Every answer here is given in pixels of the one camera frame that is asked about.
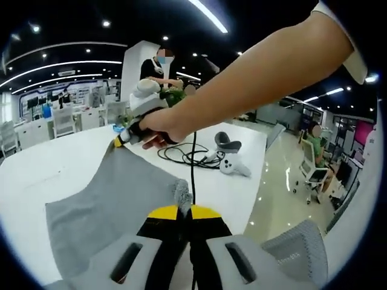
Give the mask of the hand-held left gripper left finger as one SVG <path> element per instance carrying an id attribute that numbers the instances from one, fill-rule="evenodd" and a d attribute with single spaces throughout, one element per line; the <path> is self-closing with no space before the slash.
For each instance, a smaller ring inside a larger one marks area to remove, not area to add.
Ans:
<path id="1" fill-rule="evenodd" d="M 189 205 L 150 212 L 136 235 L 114 242 L 90 261 L 91 289 L 169 289 L 188 238 Z"/>

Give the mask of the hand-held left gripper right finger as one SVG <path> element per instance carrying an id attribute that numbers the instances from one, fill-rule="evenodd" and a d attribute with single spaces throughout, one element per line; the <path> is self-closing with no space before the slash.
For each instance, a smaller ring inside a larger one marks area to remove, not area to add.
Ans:
<path id="1" fill-rule="evenodd" d="M 271 255 L 199 205 L 190 208 L 190 261 L 199 289 L 290 289 Z"/>

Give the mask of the person's right hand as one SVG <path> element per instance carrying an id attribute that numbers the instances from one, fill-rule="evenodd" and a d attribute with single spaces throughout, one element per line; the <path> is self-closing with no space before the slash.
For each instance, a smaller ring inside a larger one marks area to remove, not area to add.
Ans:
<path id="1" fill-rule="evenodd" d="M 167 142 L 161 136 L 162 133 L 168 134 L 173 142 L 179 143 L 195 130 L 188 115 L 176 108 L 161 109 L 148 114 L 139 123 L 139 128 L 142 131 L 151 131 L 143 139 L 144 149 L 166 147 Z"/>

